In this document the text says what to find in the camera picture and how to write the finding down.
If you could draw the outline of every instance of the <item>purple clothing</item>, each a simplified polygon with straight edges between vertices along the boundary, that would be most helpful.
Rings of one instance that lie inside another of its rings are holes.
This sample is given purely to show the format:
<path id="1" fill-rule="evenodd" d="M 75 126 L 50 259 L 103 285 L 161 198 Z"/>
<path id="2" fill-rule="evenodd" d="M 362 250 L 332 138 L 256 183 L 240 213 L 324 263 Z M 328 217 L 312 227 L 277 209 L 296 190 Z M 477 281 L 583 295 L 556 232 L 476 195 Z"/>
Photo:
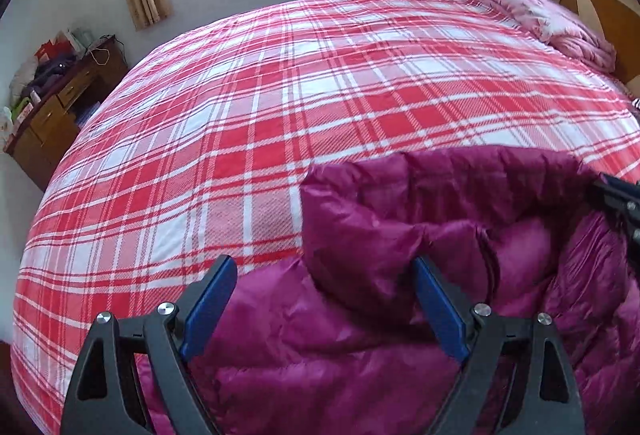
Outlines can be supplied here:
<path id="1" fill-rule="evenodd" d="M 472 301 L 551 314 L 590 434 L 632 404 L 640 298 L 622 231 L 584 200 L 597 178 L 566 154 L 497 146 L 319 165 L 300 188 L 303 256 L 240 278 L 191 364 L 227 434 L 408 435 L 427 427 L 458 371 L 415 300 L 430 256 Z M 159 434 L 171 433 L 148 367 Z M 498 378 L 480 420 L 492 428 Z"/>

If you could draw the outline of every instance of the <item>bed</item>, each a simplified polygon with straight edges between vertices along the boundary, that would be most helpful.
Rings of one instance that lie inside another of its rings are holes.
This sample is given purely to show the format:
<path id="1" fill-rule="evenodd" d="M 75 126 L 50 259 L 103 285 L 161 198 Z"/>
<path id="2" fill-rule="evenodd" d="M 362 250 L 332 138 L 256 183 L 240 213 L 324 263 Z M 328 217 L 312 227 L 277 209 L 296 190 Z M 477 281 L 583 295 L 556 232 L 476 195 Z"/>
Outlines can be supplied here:
<path id="1" fill-rule="evenodd" d="M 221 253 L 246 273 L 301 245 L 312 163 L 502 144 L 640 179 L 616 79 L 471 0 L 306 0 L 154 50 L 87 123 L 47 189 L 17 283 L 12 365 L 56 433 L 86 330 L 147 313 Z"/>

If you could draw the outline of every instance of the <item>wooden bed frame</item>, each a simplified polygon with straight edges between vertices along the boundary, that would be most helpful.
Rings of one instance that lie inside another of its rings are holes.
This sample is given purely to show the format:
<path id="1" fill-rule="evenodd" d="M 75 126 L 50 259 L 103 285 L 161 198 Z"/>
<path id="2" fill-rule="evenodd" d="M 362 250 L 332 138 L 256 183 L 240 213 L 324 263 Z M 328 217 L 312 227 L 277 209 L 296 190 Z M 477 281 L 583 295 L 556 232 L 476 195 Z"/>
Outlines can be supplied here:
<path id="1" fill-rule="evenodd" d="M 634 97 L 640 97 L 638 0 L 561 0 L 560 3 L 616 47 L 618 56 L 614 75 Z"/>

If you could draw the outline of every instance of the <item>metal screw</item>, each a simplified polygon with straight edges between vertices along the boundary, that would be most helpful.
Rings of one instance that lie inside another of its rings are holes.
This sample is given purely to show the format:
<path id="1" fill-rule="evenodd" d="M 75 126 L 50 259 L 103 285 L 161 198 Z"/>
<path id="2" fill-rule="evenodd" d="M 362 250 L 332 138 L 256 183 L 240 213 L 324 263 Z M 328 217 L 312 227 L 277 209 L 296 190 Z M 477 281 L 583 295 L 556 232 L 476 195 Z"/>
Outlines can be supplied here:
<path id="1" fill-rule="evenodd" d="M 474 312 L 478 314 L 478 316 L 486 318 L 491 315 L 491 307 L 486 303 L 478 303 L 474 307 Z"/>
<path id="2" fill-rule="evenodd" d="M 95 317 L 95 320 L 100 323 L 100 325 L 104 325 L 105 323 L 109 323 L 111 321 L 111 313 L 110 312 L 101 312 Z"/>
<path id="3" fill-rule="evenodd" d="M 173 314 L 175 310 L 175 305 L 173 303 L 169 303 L 168 301 L 165 303 L 161 303 L 158 305 L 158 314 L 161 316 L 169 316 Z"/>
<path id="4" fill-rule="evenodd" d="M 551 319 L 551 316 L 546 312 L 540 312 L 540 314 L 538 314 L 538 323 L 548 327 L 553 322 L 554 320 Z"/>

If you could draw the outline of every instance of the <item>pink comforter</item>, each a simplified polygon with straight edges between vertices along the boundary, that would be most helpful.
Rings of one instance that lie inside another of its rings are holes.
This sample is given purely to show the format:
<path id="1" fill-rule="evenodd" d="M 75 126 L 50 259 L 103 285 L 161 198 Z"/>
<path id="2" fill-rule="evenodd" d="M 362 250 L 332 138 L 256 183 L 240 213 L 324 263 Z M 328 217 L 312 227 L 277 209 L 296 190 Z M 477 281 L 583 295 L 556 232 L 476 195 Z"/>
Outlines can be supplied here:
<path id="1" fill-rule="evenodd" d="M 551 0 L 479 0 L 516 20 L 546 45 L 598 72 L 616 68 L 616 49 L 571 11 Z"/>

